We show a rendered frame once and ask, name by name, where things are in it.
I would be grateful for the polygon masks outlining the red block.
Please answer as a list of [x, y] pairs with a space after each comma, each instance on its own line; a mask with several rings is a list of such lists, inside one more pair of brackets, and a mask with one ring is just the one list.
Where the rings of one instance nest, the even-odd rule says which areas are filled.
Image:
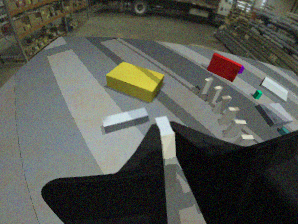
[[242, 64], [235, 63], [233, 60], [226, 59], [220, 53], [214, 52], [212, 61], [208, 65], [208, 71], [216, 73], [216, 75], [223, 77], [223, 79], [230, 80], [233, 83], [239, 68]]

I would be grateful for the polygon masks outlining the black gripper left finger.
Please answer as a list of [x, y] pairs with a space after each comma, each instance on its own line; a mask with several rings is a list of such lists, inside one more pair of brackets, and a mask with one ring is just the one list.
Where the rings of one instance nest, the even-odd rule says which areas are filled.
[[60, 177], [41, 196], [61, 221], [149, 216], [168, 224], [160, 129], [150, 125], [137, 151], [117, 173]]

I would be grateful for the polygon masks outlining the teal rectangular block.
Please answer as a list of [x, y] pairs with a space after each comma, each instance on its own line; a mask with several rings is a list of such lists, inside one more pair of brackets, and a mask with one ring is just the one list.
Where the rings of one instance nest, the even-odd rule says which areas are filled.
[[286, 135], [286, 133], [287, 133], [287, 135], [289, 135], [289, 131], [287, 131], [287, 129], [285, 128], [285, 127], [282, 127], [281, 128], [281, 131], [278, 131], [279, 133], [281, 133], [281, 136], [283, 136], [283, 135]]

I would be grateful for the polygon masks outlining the yellow rectangular block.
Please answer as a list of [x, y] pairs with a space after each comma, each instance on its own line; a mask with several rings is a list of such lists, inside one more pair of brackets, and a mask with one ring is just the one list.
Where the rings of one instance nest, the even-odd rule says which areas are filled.
[[158, 89], [161, 88], [162, 80], [164, 80], [164, 75], [138, 67], [138, 65], [126, 63], [126, 61], [106, 73], [108, 87], [140, 97], [148, 103], [153, 100]]

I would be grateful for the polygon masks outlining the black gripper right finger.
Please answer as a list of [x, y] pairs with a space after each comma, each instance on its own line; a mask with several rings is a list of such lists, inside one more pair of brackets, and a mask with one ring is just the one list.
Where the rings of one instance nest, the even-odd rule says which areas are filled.
[[255, 177], [298, 155], [298, 131], [243, 147], [169, 121], [178, 164], [206, 224], [234, 224]]

